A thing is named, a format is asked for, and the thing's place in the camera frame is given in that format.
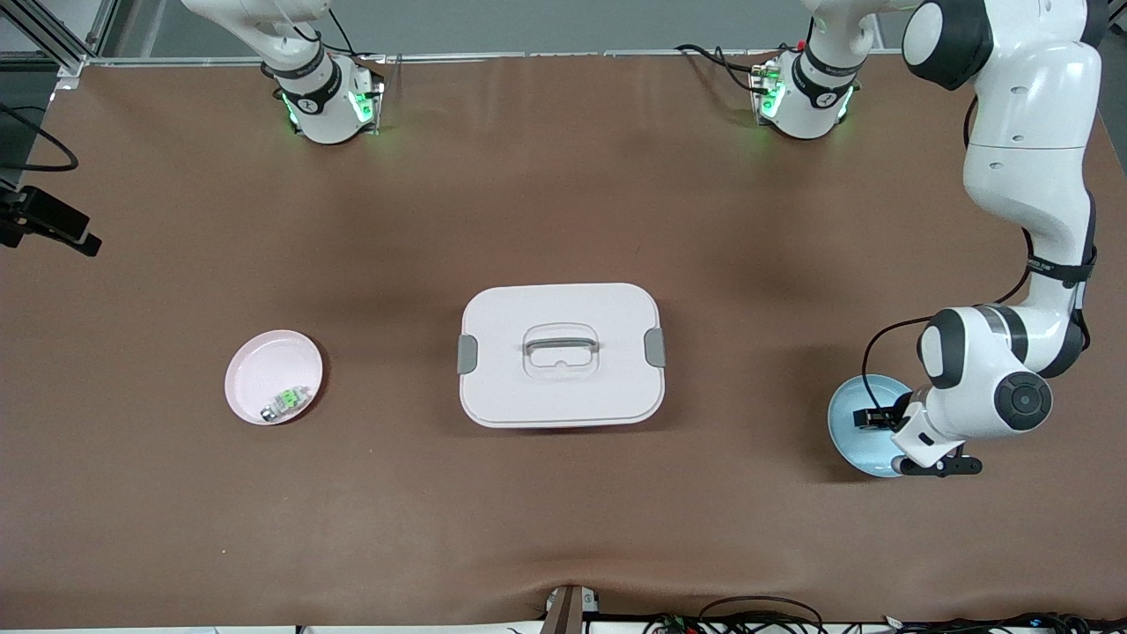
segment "metal bracket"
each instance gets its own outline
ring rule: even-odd
[[[579,586],[557,588],[548,597],[548,616],[540,634],[579,634],[586,611],[598,611],[598,598],[594,590]]]
[[[912,461],[900,457],[893,463],[893,470],[900,475],[931,475],[935,477],[978,475],[983,473],[983,462],[970,456],[953,456],[943,458],[932,467],[921,467]]]
[[[92,51],[39,0],[0,0],[0,16],[24,32],[47,56],[78,77]]]

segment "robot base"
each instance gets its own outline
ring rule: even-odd
[[[294,132],[326,145],[344,143],[361,133],[375,134],[383,108],[382,80],[374,81],[369,69],[347,57],[335,56],[334,63],[341,66],[346,79],[322,114],[304,114],[284,99]]]
[[[869,375],[869,387],[881,408],[889,408],[902,395],[912,392],[896,379]],[[842,457],[858,470],[877,477],[899,477],[893,461],[904,455],[893,445],[891,430],[861,429],[853,425],[853,412],[872,408],[861,377],[842,384],[829,400],[829,437]]]
[[[795,87],[791,66],[796,56],[797,53],[783,52],[763,64],[767,69],[764,75],[751,78],[752,86],[767,91],[752,92],[752,110],[760,125],[772,125],[795,139],[817,139],[845,118],[855,87],[850,87],[832,106],[815,108],[809,97]]]

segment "small green object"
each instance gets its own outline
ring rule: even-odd
[[[787,84],[779,81],[771,88],[763,99],[763,116],[773,117],[779,111],[779,101],[787,93]]]
[[[291,408],[296,408],[298,403],[301,402],[301,399],[292,390],[283,392],[281,396],[282,396],[282,403],[285,405],[286,410],[290,410]]]

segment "light blue plate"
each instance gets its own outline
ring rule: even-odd
[[[912,392],[896,379],[869,375],[869,387],[881,408],[889,408],[900,395]],[[904,453],[893,445],[890,430],[866,430],[853,425],[853,412],[872,408],[872,400],[864,391],[861,377],[842,384],[829,400],[829,437],[837,452],[849,464],[877,477],[898,477],[893,471],[893,459]]]

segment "black strap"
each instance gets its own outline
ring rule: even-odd
[[[861,66],[864,65],[863,60],[861,61],[861,63],[849,68],[829,65],[826,62],[819,60],[817,55],[814,54],[814,51],[810,50],[809,42],[806,43],[806,50],[804,50],[802,52],[806,53],[807,61],[810,62],[810,65],[814,66],[815,70],[817,70],[818,72],[824,72],[831,77],[849,77],[851,74],[857,73],[857,71],[861,70]]]
[[[304,95],[289,90],[284,90],[283,92],[285,92],[290,104],[305,114],[321,114],[325,111],[325,104],[329,102],[329,99],[335,97],[337,91],[340,90],[341,77],[340,66],[334,62],[332,74],[329,75],[329,80],[325,82],[325,86]]]
[[[276,68],[270,68],[263,62],[261,71],[263,74],[267,77],[274,77],[277,79],[301,79],[302,77],[312,74],[317,70],[317,66],[321,65],[321,60],[325,59],[325,44],[321,42],[317,43],[317,53],[313,59],[305,62],[305,65],[301,68],[295,68],[293,70],[278,70]]]
[[[1092,269],[1095,268],[1095,244],[1092,244],[1092,257],[1086,264],[1057,264],[1044,257],[1030,255],[1029,259],[1026,260],[1026,268],[1029,268],[1031,273],[1059,279],[1064,282],[1064,287],[1071,288],[1081,282],[1086,282],[1092,276]]]
[[[802,71],[801,61],[801,55],[795,57],[795,64],[791,66],[790,74],[795,78],[795,86],[798,90],[810,99],[810,106],[819,110],[832,108],[853,87],[852,81],[837,88],[827,88],[820,83],[816,83]]]

